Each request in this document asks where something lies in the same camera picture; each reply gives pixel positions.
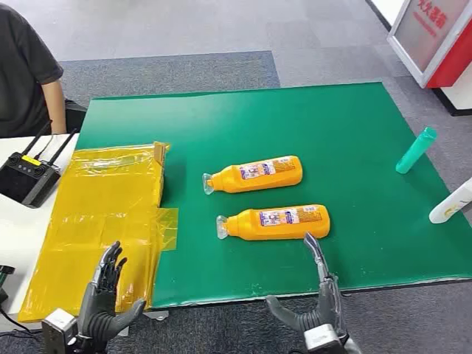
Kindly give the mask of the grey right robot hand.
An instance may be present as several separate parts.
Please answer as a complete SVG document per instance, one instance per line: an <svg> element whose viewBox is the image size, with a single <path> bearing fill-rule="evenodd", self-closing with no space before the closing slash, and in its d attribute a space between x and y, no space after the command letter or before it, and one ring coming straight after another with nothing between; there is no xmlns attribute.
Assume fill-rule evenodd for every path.
<svg viewBox="0 0 472 354"><path fill-rule="evenodd" d="M342 314L338 278L329 272L321 246L314 236L307 232L304 243L312 253L319 275L319 296L315 308L305 313L295 313L282 306L272 295L266 297L267 304L277 319L304 334L309 350L332 341L344 346L349 335Z"/></svg>

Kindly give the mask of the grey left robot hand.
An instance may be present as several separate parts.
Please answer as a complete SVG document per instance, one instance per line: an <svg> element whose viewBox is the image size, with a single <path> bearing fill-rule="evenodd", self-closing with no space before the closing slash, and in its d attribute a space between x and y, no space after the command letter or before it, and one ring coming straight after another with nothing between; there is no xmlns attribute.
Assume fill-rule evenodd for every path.
<svg viewBox="0 0 472 354"><path fill-rule="evenodd" d="M118 283L127 261L119 256L120 242L106 249L96 267L92 280L87 284L78 318L77 345L74 353L106 353L109 341L141 315L146 305L143 298L131 308L116 314Z"/></svg>

